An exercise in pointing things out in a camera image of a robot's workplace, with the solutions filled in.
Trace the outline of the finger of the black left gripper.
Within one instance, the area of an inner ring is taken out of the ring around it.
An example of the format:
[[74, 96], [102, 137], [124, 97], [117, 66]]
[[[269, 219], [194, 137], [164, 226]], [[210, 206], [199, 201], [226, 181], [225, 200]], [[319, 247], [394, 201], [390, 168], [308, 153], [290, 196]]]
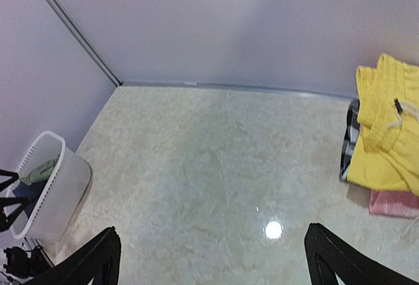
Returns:
[[29, 204], [27, 197], [1, 197], [1, 232], [8, 231]]
[[12, 184], [14, 184], [16, 181], [20, 179], [19, 174], [17, 172], [12, 172], [8, 170], [2, 170], [0, 169], [0, 176], [1, 177], [8, 177], [5, 181], [0, 183], [0, 192], [4, 191], [8, 187], [10, 187]]

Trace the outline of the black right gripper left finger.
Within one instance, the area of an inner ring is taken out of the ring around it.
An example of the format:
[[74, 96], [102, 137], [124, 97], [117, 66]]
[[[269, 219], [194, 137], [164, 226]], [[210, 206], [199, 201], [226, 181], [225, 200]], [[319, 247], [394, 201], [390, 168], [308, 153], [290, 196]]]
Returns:
[[120, 237], [114, 227], [107, 227], [66, 260], [26, 283], [118, 284], [120, 256]]

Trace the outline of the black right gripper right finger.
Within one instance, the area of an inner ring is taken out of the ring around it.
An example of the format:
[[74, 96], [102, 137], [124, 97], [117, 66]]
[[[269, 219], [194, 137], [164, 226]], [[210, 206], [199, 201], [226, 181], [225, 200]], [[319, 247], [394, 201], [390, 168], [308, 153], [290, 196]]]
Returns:
[[416, 284], [364, 256], [320, 223], [311, 223], [304, 247], [312, 284]]

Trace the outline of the yellow shorts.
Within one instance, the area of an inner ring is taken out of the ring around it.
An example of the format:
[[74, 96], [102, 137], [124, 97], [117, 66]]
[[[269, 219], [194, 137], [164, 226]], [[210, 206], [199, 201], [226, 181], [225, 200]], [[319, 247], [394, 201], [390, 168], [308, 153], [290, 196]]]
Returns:
[[394, 99], [418, 107], [418, 67], [381, 54], [376, 67], [360, 66], [356, 73], [360, 124], [348, 181], [377, 191], [418, 194], [418, 121], [403, 115], [397, 121]]

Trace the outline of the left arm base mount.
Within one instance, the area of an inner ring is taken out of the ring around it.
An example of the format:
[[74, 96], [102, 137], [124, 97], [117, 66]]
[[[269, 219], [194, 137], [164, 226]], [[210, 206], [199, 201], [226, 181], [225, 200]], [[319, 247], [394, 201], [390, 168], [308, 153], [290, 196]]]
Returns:
[[42, 246], [36, 246], [31, 250], [13, 246], [4, 249], [3, 253], [6, 255], [6, 263], [3, 265], [6, 274], [17, 278], [33, 278], [54, 266]]

